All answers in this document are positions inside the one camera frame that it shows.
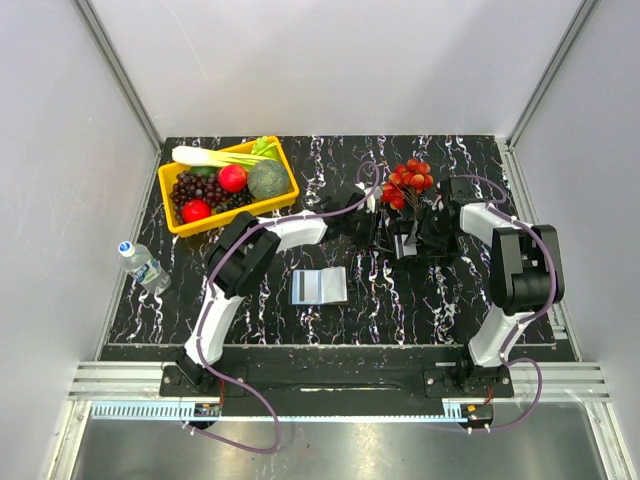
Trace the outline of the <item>white credit card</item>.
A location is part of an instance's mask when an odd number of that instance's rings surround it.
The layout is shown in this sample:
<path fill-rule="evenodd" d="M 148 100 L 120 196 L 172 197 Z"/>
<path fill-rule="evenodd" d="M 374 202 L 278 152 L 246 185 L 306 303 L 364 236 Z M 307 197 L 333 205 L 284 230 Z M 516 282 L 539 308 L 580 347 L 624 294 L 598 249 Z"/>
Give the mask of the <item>white credit card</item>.
<path fill-rule="evenodd" d="M 295 270 L 291 279 L 291 302 L 294 305 L 314 305 L 321 300 L 319 270 Z"/>

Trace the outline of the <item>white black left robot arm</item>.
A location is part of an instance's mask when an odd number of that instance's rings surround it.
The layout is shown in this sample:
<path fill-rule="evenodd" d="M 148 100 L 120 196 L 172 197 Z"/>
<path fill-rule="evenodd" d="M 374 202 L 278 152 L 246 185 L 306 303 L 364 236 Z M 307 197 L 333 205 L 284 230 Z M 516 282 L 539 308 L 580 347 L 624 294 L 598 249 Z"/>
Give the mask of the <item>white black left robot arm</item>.
<path fill-rule="evenodd" d="M 282 217 L 256 217 L 243 211 L 226 226 L 207 262 L 205 297 L 196 328 L 175 360 L 182 383 L 193 394 L 213 390 L 231 321 L 243 299 L 262 282 L 275 256 L 341 235 L 356 237 L 375 220 L 382 189 L 361 184 L 344 187 L 316 211 Z"/>

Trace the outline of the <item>black leather card holder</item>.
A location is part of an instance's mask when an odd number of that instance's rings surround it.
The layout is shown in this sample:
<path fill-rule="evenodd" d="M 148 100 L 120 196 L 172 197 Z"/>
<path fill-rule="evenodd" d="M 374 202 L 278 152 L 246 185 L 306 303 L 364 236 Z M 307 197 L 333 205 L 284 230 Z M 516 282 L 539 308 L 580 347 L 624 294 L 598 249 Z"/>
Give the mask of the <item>black leather card holder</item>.
<path fill-rule="evenodd" d="M 294 270 L 290 303 L 301 306 L 345 304 L 348 300 L 346 269 Z"/>

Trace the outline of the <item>black card storage box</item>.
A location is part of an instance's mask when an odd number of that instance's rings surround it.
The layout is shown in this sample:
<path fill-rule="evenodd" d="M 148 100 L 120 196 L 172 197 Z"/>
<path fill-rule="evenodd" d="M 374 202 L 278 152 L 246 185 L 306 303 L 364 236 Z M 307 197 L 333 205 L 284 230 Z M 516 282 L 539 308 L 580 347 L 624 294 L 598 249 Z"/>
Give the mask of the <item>black card storage box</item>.
<path fill-rule="evenodd" d="M 390 224 L 393 263 L 399 269 L 448 266 L 460 257 L 452 231 L 424 218 L 394 220 Z"/>

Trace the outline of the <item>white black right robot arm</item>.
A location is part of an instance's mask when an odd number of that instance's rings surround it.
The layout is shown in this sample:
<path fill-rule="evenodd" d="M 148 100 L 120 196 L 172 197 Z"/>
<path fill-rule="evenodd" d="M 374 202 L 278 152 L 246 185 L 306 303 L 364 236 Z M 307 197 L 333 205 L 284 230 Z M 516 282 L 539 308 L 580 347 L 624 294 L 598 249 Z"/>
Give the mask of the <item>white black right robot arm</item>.
<path fill-rule="evenodd" d="M 469 396 L 501 381 L 524 330 L 565 292 L 555 227 L 532 225 L 499 210 L 505 193 L 498 200 L 475 197 L 472 178 L 441 181 L 436 206 L 418 216 L 417 231 L 419 251 L 435 261 L 458 257 L 458 238 L 464 234 L 490 248 L 491 307 L 449 374 L 449 382 Z"/>

